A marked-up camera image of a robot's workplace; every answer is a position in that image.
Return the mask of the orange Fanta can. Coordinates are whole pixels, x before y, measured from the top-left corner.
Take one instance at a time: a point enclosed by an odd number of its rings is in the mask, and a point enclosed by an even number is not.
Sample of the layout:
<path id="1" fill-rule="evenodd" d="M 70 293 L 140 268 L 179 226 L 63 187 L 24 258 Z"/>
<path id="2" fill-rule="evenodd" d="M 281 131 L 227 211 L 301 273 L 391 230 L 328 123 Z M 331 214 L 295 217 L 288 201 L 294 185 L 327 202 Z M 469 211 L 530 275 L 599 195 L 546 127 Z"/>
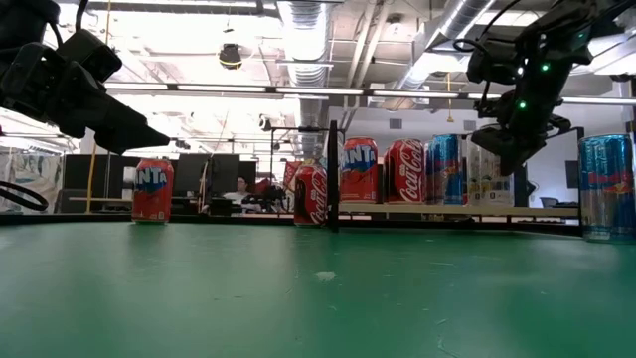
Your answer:
<path id="1" fill-rule="evenodd" d="M 173 182 L 174 169 L 169 160 L 141 159 L 133 178 L 132 220 L 167 223 L 171 215 Z"/>
<path id="2" fill-rule="evenodd" d="M 343 203 L 378 199 L 378 148 L 371 137 L 348 138 L 343 147 L 340 196 Z"/>

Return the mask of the black table frame rails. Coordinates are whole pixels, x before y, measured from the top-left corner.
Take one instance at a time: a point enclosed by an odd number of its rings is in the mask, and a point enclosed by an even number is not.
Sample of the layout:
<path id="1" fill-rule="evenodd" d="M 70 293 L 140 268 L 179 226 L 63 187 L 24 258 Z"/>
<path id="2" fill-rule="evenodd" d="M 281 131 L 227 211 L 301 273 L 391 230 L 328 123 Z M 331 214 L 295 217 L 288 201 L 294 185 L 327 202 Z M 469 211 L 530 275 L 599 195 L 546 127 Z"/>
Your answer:
<path id="1" fill-rule="evenodd" d="M 62 223 L 115 223 L 131 222 L 129 215 L 125 214 L 46 214 L 23 215 L 17 213 L 0 214 L 0 227 L 36 224 L 62 224 Z M 173 216 L 170 224 L 205 224 L 205 225 L 249 225 L 249 226 L 293 226 L 292 219 L 277 217 L 249 218 L 249 217 L 207 217 L 192 215 Z M 539 223 L 488 223 L 475 221 L 460 222 L 416 222 L 416 221 L 372 221 L 372 220 L 343 220 L 339 219 L 335 225 L 326 225 L 326 228 L 338 232 L 343 228 L 380 228 L 380 229 L 430 229 L 430 230 L 471 230 L 471 231 L 514 231 L 531 232 L 560 236 L 581 237 L 580 226 Z"/>

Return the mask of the Celsius Tropical Vibe can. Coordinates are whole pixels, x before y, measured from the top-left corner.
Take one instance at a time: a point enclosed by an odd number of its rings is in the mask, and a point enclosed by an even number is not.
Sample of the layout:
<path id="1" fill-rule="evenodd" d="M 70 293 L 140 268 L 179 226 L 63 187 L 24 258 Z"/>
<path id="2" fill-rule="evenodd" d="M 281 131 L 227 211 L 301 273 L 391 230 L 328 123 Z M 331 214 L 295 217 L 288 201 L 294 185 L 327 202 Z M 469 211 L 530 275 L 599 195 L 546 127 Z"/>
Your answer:
<path id="1" fill-rule="evenodd" d="M 501 158 L 467 142 L 467 196 L 470 206 L 514 206 L 514 178 L 501 174 Z"/>

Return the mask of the white printed banner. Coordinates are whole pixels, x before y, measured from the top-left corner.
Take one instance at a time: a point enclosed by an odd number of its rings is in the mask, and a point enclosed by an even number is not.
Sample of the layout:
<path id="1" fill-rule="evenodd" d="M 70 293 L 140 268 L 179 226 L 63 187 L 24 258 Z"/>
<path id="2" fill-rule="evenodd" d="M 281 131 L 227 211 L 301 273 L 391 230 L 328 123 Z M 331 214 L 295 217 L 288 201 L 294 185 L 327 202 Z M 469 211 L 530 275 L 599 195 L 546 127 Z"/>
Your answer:
<path id="1" fill-rule="evenodd" d="M 0 198 L 0 213 L 53 214 L 63 184 L 63 157 L 17 152 L 0 154 L 0 180 L 35 191 L 49 203 L 46 211 L 36 211 Z"/>

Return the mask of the red Coca-Cola can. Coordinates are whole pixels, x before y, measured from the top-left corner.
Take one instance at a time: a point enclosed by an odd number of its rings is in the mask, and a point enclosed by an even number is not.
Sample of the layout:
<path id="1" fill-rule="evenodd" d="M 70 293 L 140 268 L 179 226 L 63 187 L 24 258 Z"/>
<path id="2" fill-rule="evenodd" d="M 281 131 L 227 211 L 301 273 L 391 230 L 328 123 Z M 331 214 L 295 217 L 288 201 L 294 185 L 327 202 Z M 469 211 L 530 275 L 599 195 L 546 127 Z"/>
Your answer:
<path id="1" fill-rule="evenodd" d="M 296 226 L 322 226 L 327 215 L 327 173 L 317 164 L 301 165 L 295 175 L 294 217 Z"/>
<path id="2" fill-rule="evenodd" d="M 394 141 L 385 155 L 384 184 L 390 204 L 421 204 L 424 199 L 423 144 L 418 139 Z"/>

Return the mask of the black cabinet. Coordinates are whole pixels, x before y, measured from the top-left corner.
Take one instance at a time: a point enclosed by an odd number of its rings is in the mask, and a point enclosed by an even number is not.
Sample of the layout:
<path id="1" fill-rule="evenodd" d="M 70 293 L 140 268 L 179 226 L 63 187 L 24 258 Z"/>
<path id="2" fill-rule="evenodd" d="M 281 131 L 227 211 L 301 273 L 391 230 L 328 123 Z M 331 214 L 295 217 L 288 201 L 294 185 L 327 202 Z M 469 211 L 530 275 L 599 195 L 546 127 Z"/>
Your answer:
<path id="1" fill-rule="evenodd" d="M 56 213 L 82 214 L 86 212 L 88 179 L 91 177 L 92 212 L 131 209 L 131 190 L 139 157 L 96 154 L 73 154 L 65 157 L 63 187 L 58 194 Z"/>

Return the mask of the blue silver Red Bull can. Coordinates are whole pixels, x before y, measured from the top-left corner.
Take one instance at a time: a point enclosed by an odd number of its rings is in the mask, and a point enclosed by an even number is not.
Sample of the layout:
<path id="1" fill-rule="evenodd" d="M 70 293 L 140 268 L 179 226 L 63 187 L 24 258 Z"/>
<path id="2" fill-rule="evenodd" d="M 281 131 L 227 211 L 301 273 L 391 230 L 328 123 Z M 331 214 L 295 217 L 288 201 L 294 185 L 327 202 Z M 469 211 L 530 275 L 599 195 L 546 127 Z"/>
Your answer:
<path id="1" fill-rule="evenodd" d="M 636 243 L 633 145 L 627 134 L 578 142 L 579 205 L 588 241 Z"/>
<path id="2" fill-rule="evenodd" d="M 435 135 L 429 146 L 431 159 L 430 202 L 434 205 L 464 204 L 464 164 L 461 134 Z"/>

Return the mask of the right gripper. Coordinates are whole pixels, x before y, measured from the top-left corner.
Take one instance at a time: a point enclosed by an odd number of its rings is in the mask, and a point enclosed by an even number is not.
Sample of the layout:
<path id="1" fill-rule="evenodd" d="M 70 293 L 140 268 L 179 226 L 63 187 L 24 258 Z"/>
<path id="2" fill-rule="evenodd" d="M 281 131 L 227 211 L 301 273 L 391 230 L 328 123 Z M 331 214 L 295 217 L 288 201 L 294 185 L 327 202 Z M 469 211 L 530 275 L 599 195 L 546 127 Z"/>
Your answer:
<path id="1" fill-rule="evenodd" d="M 546 146 L 546 126 L 571 71 L 571 62 L 528 59 L 515 88 L 499 99 L 498 124 L 471 134 L 471 141 L 500 159 L 510 176 Z"/>

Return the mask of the black monitor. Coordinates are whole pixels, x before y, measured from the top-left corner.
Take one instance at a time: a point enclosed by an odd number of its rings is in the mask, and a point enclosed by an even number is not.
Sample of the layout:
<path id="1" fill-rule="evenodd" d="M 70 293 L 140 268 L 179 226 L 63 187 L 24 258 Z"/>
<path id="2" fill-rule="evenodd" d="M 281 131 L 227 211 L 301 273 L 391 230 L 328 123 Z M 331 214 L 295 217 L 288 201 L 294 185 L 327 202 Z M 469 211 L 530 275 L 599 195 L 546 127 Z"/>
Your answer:
<path id="1" fill-rule="evenodd" d="M 528 179 L 527 179 L 527 166 L 521 166 L 514 172 L 514 206 L 515 207 L 527 207 L 528 206 Z"/>

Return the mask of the silver ventilation duct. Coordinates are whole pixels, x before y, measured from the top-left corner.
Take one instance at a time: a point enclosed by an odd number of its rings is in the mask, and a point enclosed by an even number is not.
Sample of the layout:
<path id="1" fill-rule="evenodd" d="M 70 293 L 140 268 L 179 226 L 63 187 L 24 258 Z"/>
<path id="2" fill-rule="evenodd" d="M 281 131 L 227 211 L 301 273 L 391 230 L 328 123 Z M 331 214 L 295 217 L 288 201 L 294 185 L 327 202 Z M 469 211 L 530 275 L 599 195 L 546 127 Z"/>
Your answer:
<path id="1" fill-rule="evenodd" d="M 464 38 L 497 0 L 446 0 L 441 14 L 419 26 L 409 47 L 403 73 L 386 84 L 387 90 L 432 90 L 427 80 L 437 78 L 442 90 L 451 90 L 447 76 L 463 73 L 464 55 L 451 50 L 454 40 Z"/>
<path id="2" fill-rule="evenodd" d="M 327 83 L 327 59 L 331 6 L 313 1 L 277 1 L 282 21 L 286 60 L 300 65 L 287 66 L 290 84 L 301 88 L 323 88 Z M 294 113 L 297 126 L 326 127 L 326 99 L 300 99 Z M 324 133 L 299 133 L 302 159 L 322 156 Z"/>

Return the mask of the green table mat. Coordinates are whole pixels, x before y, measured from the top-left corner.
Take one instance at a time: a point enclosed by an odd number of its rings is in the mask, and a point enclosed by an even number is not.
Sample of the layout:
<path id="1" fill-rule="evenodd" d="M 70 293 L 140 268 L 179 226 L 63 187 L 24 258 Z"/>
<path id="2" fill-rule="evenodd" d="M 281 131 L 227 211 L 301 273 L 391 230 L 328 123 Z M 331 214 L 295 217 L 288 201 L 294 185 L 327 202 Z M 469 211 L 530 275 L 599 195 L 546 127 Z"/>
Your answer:
<path id="1" fill-rule="evenodd" d="M 636 245 L 512 232 L 0 228 L 0 358 L 636 358 Z"/>

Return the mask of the person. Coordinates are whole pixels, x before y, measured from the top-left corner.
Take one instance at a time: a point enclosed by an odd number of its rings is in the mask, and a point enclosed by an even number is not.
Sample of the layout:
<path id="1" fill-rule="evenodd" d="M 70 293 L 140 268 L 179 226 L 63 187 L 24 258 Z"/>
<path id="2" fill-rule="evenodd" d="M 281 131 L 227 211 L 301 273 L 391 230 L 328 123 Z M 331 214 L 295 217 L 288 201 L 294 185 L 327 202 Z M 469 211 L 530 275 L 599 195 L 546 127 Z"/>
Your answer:
<path id="1" fill-rule="evenodd" d="M 249 183 L 243 177 L 239 176 L 237 178 L 237 187 L 233 192 L 227 192 L 223 195 L 225 199 L 232 200 L 234 204 L 240 205 L 242 200 L 250 194 L 249 192 Z"/>

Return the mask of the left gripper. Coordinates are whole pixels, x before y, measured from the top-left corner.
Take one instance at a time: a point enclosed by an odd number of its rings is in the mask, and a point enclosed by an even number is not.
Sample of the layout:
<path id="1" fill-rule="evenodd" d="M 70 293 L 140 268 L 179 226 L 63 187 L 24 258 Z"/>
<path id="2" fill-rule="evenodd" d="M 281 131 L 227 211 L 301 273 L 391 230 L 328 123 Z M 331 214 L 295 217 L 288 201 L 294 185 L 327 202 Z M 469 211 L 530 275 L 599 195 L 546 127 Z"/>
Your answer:
<path id="1" fill-rule="evenodd" d="M 107 95 L 79 62 L 40 43 L 2 50 L 13 62 L 0 71 L 0 106 L 56 126 L 71 137 L 95 130 L 96 144 L 121 155 L 130 149 L 165 146 L 170 137 L 144 115 Z"/>

